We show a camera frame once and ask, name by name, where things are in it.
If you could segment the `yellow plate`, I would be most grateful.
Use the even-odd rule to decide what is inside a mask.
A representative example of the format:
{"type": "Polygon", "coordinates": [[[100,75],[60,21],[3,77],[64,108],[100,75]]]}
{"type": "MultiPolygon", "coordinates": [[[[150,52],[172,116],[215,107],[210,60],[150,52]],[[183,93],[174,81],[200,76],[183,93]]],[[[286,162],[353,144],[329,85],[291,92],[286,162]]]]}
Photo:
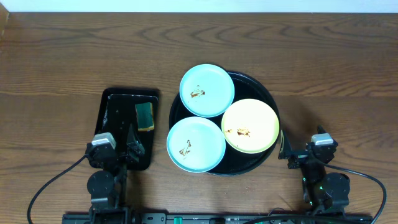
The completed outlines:
{"type": "Polygon", "coordinates": [[[226,142],[235,150],[256,154],[268,150],[279,135],[279,119],[265,102],[243,99],[234,102],[221,120],[226,142]]]}

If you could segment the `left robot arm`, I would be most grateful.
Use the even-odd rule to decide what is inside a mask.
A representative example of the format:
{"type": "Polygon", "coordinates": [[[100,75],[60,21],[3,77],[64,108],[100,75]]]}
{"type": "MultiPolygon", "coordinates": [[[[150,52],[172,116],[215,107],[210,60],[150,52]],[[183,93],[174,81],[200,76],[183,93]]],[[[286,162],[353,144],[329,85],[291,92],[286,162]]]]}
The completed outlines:
{"type": "Polygon", "coordinates": [[[139,215],[125,205],[127,165],[137,162],[138,156],[145,153],[133,124],[129,126],[125,143],[125,150],[117,152],[116,140],[107,132],[96,134],[87,144],[89,163],[100,168],[87,181],[87,190],[91,195],[89,224],[141,222],[139,215]]]}

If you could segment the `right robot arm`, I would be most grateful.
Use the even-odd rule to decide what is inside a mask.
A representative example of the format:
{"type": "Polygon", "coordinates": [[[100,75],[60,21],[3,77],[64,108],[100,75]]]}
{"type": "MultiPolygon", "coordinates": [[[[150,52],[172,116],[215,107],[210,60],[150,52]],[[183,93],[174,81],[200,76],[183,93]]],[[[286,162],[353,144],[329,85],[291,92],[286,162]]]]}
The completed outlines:
{"type": "Polygon", "coordinates": [[[300,169],[303,175],[303,199],[311,205],[309,215],[343,214],[349,204],[350,180],[342,173],[327,173],[325,167],[334,158],[338,143],[322,128],[311,137],[305,149],[293,150],[287,134],[280,132],[278,158],[288,160],[289,169],[300,169]]]}

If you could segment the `green and yellow sponge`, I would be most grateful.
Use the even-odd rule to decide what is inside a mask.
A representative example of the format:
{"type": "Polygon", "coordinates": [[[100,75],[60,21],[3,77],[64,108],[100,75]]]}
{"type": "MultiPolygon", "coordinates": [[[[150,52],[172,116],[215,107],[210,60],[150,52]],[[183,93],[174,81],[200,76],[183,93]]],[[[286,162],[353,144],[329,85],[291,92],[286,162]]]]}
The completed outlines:
{"type": "Polygon", "coordinates": [[[153,104],[150,102],[135,105],[137,130],[150,131],[154,129],[153,104]]]}

